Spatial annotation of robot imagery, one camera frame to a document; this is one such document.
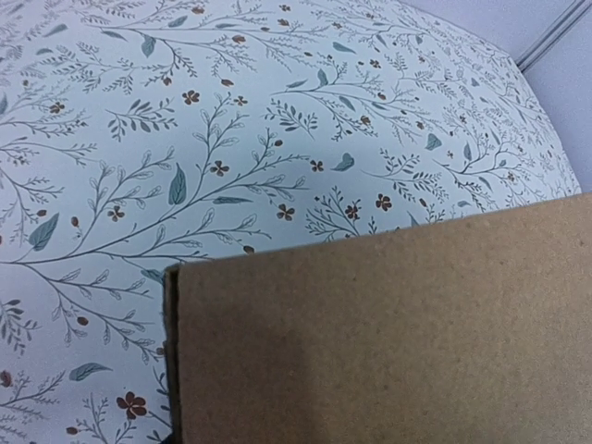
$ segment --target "brown cardboard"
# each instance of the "brown cardboard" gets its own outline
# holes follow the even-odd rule
[[[173,270],[177,436],[592,442],[591,246],[587,195]]]

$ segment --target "white fabric with botanical print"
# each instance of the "white fabric with botanical print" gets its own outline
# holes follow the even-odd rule
[[[0,0],[0,443],[168,433],[167,266],[580,191],[507,54],[285,3]]]

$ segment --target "floral fabric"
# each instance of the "floral fabric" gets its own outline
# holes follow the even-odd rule
[[[169,265],[580,191],[510,58],[393,0],[0,17],[0,443],[167,435]]]

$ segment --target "cardboard box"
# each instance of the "cardboard box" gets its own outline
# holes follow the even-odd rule
[[[592,442],[591,246],[587,195],[170,270],[176,442]]]

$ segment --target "corrugated cardboard edge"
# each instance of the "corrugated cardboard edge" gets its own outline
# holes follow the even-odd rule
[[[172,266],[166,271],[166,285],[164,295],[164,320],[166,332],[165,360],[166,382],[168,384],[168,398],[170,402],[170,416],[173,429],[173,444],[181,444],[181,402],[179,390],[179,289],[177,286],[179,267]]]

